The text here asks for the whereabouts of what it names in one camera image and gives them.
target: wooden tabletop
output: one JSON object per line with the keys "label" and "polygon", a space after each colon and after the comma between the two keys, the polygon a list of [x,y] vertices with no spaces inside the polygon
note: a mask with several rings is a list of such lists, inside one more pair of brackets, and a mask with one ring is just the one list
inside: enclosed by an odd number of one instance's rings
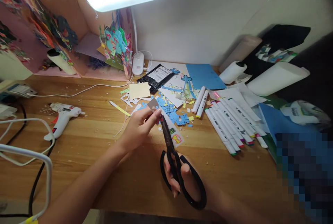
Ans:
{"label": "wooden tabletop", "polygon": [[[39,95],[72,95],[95,84],[124,84],[96,79],[41,76],[31,76],[27,82]],[[28,118],[44,119],[50,126],[53,126],[51,121],[56,118],[56,113],[48,115],[46,111],[42,111],[48,103],[74,105],[87,115],[69,122],[50,156],[53,162],[53,200],[120,137],[121,133],[113,138],[122,127],[125,115],[109,101],[112,100],[125,109],[126,103],[120,99],[122,90],[124,87],[98,86],[74,97],[34,97],[21,100]],[[133,110],[134,107],[127,107],[127,112],[131,113]],[[22,118],[22,112],[18,112],[18,117]],[[21,125],[13,124],[2,143],[6,143]],[[1,124],[0,133],[6,127],[7,125]],[[41,152],[50,144],[43,140],[46,134],[47,130],[42,123],[29,122],[12,145]],[[245,147],[241,154],[232,157],[205,114],[201,120],[194,120],[192,128],[183,127],[182,135],[186,142],[178,147],[178,151],[191,158],[205,179],[214,181],[225,192],[279,223],[290,221],[290,218],[297,215],[293,196],[283,186],[285,184],[277,173],[273,159],[260,145],[256,143],[253,147]],[[160,172],[159,160],[163,149],[163,133],[158,127],[154,127],[144,145],[127,156],[110,176],[93,208],[192,219],[217,219],[215,214],[208,211],[193,209],[183,196],[173,198]],[[15,157],[20,161],[27,161],[25,157]],[[19,167],[0,159],[0,198],[28,201],[40,166],[40,161]],[[46,171],[39,180],[36,201],[45,200],[45,182]]]}

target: black scissors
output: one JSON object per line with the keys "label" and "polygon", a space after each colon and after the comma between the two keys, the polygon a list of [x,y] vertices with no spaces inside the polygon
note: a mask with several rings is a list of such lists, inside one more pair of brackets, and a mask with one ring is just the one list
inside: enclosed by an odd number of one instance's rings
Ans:
{"label": "black scissors", "polygon": [[[166,146],[166,156],[170,163],[171,173],[173,175],[173,178],[179,183],[180,188],[181,188],[186,200],[189,202],[189,204],[197,210],[202,210],[205,208],[206,203],[207,203],[207,196],[206,196],[206,190],[205,190],[204,184],[202,183],[200,176],[195,171],[195,169],[192,167],[192,165],[188,162],[188,160],[183,155],[181,157],[179,157],[177,151],[174,149],[173,142],[171,139],[171,134],[170,134],[169,128],[168,128],[168,124],[165,121],[164,116],[161,116],[161,124],[162,124],[163,134],[164,134],[164,138],[165,138],[165,144],[167,145]],[[177,166],[174,164],[171,154],[174,155]],[[165,183],[167,184],[168,188],[171,190],[171,185],[169,184],[169,182],[167,180],[167,176],[166,176],[165,170],[164,170],[164,164],[163,164],[164,156],[165,156],[165,151],[163,150],[161,159],[160,159],[161,172],[162,172],[162,176],[163,176]],[[180,160],[183,163],[187,163],[190,166],[194,180],[196,181],[196,183],[199,187],[200,201],[193,200],[193,198],[186,191],[186,188],[184,185],[184,180],[180,173],[180,167],[181,167]]]}

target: white roll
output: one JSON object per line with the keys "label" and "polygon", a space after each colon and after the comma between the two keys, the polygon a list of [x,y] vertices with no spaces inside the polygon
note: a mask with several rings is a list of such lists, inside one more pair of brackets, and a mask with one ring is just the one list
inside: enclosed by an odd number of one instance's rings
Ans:
{"label": "white roll", "polygon": [[68,75],[76,74],[76,71],[70,66],[66,60],[57,52],[55,49],[51,49],[48,51],[48,58],[55,63],[59,68],[61,68]]}
{"label": "white roll", "polygon": [[231,84],[247,69],[243,62],[234,61],[221,74],[220,79],[225,84]]}
{"label": "white roll", "polygon": [[258,96],[269,96],[309,75],[304,67],[278,62],[248,83],[247,87]]}

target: white wall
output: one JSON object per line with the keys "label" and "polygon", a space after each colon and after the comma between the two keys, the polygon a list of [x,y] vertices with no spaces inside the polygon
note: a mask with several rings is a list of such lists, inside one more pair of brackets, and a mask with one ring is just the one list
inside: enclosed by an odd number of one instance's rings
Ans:
{"label": "white wall", "polygon": [[296,51],[333,31],[332,0],[156,0],[134,12],[139,49],[170,62],[218,65],[239,35],[271,24],[312,27]]}

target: paper roll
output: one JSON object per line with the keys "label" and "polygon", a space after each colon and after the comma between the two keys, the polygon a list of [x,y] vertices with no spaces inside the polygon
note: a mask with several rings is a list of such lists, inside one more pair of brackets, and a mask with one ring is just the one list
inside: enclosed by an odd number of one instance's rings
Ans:
{"label": "paper roll", "polygon": [[262,41],[261,38],[246,35],[219,67],[219,72],[223,72],[233,61],[243,61]]}
{"label": "paper roll", "polygon": [[258,96],[269,96],[309,75],[304,67],[279,62],[248,83],[247,87]]}
{"label": "paper roll", "polygon": [[231,84],[247,69],[246,64],[243,62],[234,61],[232,62],[228,68],[226,68],[221,74],[220,79],[225,84]]}
{"label": "paper roll", "polygon": [[58,67],[60,67],[64,72],[68,75],[76,74],[76,71],[70,66],[66,60],[57,52],[55,49],[51,49],[48,51],[48,58],[51,59],[53,63],[55,63]]}

